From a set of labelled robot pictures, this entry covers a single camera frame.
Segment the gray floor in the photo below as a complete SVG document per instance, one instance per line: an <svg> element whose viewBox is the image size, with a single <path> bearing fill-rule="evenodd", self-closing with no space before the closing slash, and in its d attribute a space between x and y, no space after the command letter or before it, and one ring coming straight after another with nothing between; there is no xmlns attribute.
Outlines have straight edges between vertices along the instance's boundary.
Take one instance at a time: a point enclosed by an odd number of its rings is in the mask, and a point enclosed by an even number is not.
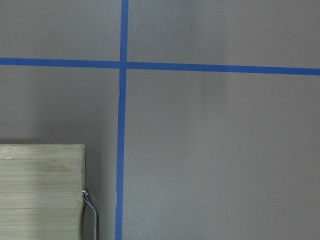
<svg viewBox="0 0 320 240"><path fill-rule="evenodd" d="M128 60L319 68L318 1L131 0ZM0 57L118 61L121 1L3 0ZM115 238L119 70L0 66L0 143L85 144ZM320 78L128 70L124 240L320 237ZM93 239L85 212L84 239Z"/></svg>

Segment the wooden block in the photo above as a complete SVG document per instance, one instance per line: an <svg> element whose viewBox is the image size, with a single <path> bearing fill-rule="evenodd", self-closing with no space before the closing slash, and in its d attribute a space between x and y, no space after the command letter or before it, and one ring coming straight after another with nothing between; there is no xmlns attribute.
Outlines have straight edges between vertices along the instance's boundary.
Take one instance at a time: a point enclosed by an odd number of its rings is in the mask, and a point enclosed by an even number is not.
<svg viewBox="0 0 320 240"><path fill-rule="evenodd" d="M0 240L81 240L84 145L0 144Z"/></svg>

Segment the horizontal blue line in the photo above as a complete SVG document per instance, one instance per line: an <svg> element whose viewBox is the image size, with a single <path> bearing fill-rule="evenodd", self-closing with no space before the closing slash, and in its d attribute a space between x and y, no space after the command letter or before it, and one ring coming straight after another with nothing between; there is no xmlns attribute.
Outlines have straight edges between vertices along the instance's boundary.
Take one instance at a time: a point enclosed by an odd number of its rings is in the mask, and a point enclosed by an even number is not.
<svg viewBox="0 0 320 240"><path fill-rule="evenodd" d="M222 73L251 73L251 74L288 74L320 76L320 68L278 67L278 66L240 66L240 65L211 65L159 62L127 62L95 61L95 60L64 60L38 58L6 58L0 57L0 65L74 67L74 68L103 68L167 71L198 71Z"/></svg>
<svg viewBox="0 0 320 240"><path fill-rule="evenodd" d="M119 69L118 61L38 59L38 58L7 58L0 57L0 65L71 67L71 68L102 68Z"/></svg>
<svg viewBox="0 0 320 240"><path fill-rule="evenodd" d="M319 68L128 62L127 69L320 76Z"/></svg>

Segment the wood grain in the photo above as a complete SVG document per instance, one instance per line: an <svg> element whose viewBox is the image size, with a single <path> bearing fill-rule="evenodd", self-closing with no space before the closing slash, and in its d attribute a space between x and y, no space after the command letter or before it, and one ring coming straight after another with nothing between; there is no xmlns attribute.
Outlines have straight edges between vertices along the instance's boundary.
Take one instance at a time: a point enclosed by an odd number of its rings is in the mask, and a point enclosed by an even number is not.
<svg viewBox="0 0 320 240"><path fill-rule="evenodd" d="M0 144L0 240L80 240L84 145Z"/></svg>

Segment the metal handle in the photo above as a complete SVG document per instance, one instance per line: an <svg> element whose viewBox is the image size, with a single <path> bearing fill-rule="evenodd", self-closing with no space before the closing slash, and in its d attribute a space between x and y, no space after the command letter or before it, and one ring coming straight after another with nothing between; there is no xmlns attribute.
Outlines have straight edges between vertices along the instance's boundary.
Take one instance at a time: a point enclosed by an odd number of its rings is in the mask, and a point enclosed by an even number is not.
<svg viewBox="0 0 320 240"><path fill-rule="evenodd" d="M84 202L91 208L94 216L94 240L99 240L99 222L98 222L98 212L92 205L89 197L89 192L87 189L82 190L82 198Z"/></svg>

